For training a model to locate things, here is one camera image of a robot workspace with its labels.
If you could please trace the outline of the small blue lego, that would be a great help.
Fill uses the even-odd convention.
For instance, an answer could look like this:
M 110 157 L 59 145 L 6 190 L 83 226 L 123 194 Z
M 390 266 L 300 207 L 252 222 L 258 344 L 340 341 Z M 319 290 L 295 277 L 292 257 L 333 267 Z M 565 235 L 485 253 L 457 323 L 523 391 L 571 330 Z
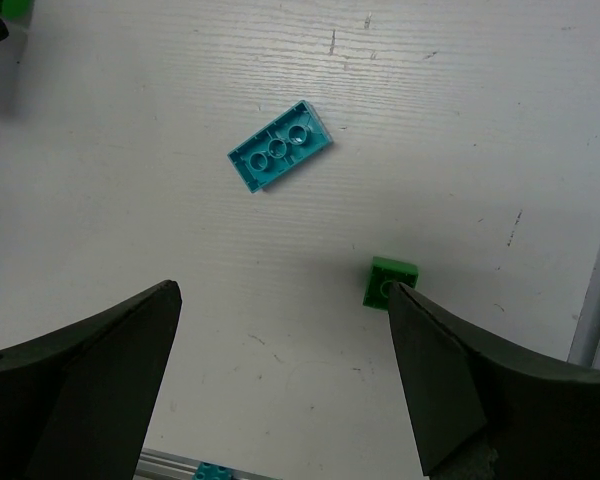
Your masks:
M 201 462 L 192 480 L 233 480 L 234 471 L 228 467 L 216 465 L 208 462 Z

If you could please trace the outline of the blue lego brick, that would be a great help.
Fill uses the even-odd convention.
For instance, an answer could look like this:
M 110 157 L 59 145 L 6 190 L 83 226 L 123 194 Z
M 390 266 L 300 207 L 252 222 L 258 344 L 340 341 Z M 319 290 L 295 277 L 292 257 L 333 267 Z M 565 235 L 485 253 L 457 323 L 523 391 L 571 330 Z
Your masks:
M 228 153 L 251 193 L 328 148 L 333 139 L 313 106 L 301 100 Z

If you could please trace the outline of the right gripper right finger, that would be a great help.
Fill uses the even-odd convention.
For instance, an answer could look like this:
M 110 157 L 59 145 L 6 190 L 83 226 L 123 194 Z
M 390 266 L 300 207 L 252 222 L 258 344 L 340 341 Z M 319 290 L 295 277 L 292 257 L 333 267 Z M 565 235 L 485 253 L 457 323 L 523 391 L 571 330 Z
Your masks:
M 388 315 L 424 476 L 600 479 L 600 370 L 517 345 L 403 283 Z

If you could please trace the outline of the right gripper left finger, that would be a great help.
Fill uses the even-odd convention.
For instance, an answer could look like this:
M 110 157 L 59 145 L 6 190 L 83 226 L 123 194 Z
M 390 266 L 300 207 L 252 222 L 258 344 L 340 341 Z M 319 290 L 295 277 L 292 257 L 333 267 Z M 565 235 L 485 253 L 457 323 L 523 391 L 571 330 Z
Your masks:
M 182 306 L 173 280 L 0 350 L 0 479 L 130 479 Z

